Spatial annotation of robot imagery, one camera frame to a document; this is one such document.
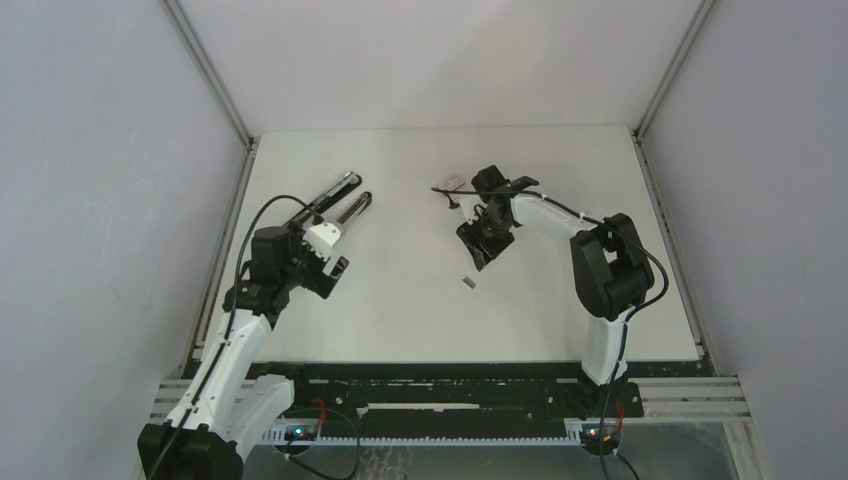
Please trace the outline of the black stapler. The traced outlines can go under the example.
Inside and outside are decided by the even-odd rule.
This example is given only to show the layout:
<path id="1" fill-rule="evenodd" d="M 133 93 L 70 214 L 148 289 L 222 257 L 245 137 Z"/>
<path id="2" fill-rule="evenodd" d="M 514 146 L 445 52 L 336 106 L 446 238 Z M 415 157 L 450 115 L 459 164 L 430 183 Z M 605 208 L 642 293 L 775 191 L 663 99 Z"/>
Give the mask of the black stapler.
<path id="1" fill-rule="evenodd" d="M 288 222 L 306 224 L 308 221 L 318 223 L 319 218 L 332 206 L 341 201 L 362 184 L 362 177 L 348 171 L 325 192 L 315 197 L 305 208 L 291 217 Z"/>

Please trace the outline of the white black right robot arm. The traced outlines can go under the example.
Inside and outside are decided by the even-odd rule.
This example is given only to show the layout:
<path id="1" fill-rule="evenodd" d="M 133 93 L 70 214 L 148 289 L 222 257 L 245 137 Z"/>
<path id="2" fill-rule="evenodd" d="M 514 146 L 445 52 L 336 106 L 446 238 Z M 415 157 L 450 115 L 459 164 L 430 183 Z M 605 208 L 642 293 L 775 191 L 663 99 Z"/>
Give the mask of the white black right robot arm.
<path id="1" fill-rule="evenodd" d="M 626 371 L 629 320 L 652 304 L 648 291 L 657 275 L 667 274 L 665 269 L 644 248 L 626 214 L 592 218 L 541 192 L 537 180 L 508 179 L 495 165 L 480 170 L 471 186 L 443 194 L 451 207 L 463 212 L 465 220 L 456 234 L 477 270 L 514 242 L 519 227 L 568 243 L 576 295 L 590 316 L 588 345 L 581 360 L 589 382 L 578 388 L 578 402 L 589 415 L 605 415 L 618 400 L 612 383 Z"/>

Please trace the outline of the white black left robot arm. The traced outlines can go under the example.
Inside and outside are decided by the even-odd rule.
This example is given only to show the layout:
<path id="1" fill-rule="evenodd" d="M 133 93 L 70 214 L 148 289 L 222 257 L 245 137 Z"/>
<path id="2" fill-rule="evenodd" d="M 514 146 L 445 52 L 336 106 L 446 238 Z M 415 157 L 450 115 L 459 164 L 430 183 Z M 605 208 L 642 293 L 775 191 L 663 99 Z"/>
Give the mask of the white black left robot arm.
<path id="1" fill-rule="evenodd" d="M 260 377 L 243 401 L 236 399 L 248 371 L 297 288 L 326 299 L 349 262 L 340 257 L 324 271 L 342 225 L 325 220 L 264 227 L 243 250 L 250 254 L 226 293 L 223 314 L 189 387 L 160 423 L 146 424 L 137 447 L 148 479 L 239 479 L 263 433 L 283 412 L 311 407 L 311 388 L 279 374 Z"/>

